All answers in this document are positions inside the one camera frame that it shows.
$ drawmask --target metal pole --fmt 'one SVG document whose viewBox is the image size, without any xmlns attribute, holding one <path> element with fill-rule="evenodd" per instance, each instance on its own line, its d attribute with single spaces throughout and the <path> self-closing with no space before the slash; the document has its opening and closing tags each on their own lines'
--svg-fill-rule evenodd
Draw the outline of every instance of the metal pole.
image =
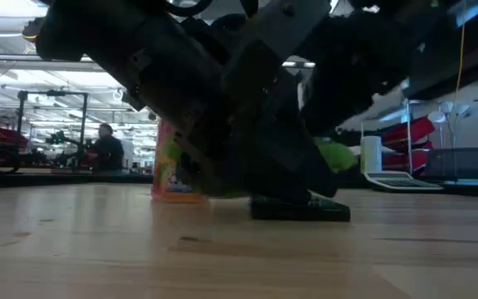
<svg viewBox="0 0 478 299">
<path fill-rule="evenodd" d="M 86 123 L 86 112 L 88 111 L 88 94 L 82 94 L 84 96 L 84 103 L 82 105 L 82 124 L 80 125 L 80 147 L 84 149 L 84 130 Z M 79 158 L 79 167 L 81 166 L 81 158 Z"/>
<path fill-rule="evenodd" d="M 411 101 L 407 101 L 407 148 L 408 148 L 408 173 L 412 174 L 412 137 L 411 137 Z"/>
<path fill-rule="evenodd" d="M 27 100 L 28 92 L 27 91 L 19 91 L 17 93 L 17 98 L 20 100 L 20 107 L 17 109 L 17 141 L 19 141 L 20 136 L 22 135 L 22 122 L 23 122 L 23 106 L 25 105 L 25 101 Z"/>
</svg>

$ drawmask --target man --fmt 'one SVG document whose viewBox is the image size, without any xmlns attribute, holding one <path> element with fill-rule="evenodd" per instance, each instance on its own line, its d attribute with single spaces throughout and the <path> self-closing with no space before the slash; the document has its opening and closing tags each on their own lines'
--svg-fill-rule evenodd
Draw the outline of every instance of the man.
<svg viewBox="0 0 478 299">
<path fill-rule="evenodd" d="M 106 123 L 99 126 L 99 139 L 93 144 L 99 165 L 94 170 L 99 173 L 118 172 L 123 168 L 123 145 L 112 134 L 114 130 Z"/>
</svg>

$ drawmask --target desk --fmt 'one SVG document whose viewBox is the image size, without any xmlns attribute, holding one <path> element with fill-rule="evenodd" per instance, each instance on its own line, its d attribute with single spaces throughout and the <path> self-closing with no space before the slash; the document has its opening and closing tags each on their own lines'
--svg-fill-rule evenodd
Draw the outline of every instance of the desk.
<svg viewBox="0 0 478 299">
<path fill-rule="evenodd" d="M 149 194 L 0 189 L 0 298 L 478 298 L 478 198 L 340 190 L 352 223 L 296 223 Z"/>
</svg>

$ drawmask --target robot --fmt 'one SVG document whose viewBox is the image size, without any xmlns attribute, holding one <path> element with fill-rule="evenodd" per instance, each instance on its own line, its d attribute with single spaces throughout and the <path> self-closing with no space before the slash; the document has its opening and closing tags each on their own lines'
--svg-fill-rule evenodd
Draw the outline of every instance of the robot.
<svg viewBox="0 0 478 299">
<path fill-rule="evenodd" d="M 210 180 L 210 194 L 239 188 L 303 206 L 310 191 L 331 198 L 338 185 L 314 137 L 407 77 L 423 35 L 411 21 L 431 9 L 429 0 L 351 2 L 354 13 L 332 17 L 328 0 L 261 9 L 241 0 L 244 14 L 208 25 L 192 16 L 212 0 L 55 0 L 25 31 L 43 59 L 86 54 L 126 87 L 124 101 L 173 124 L 185 183 Z M 380 13 L 360 9 L 374 4 Z M 302 110 L 299 82 L 282 66 L 293 55 L 316 65 Z"/>
</svg>

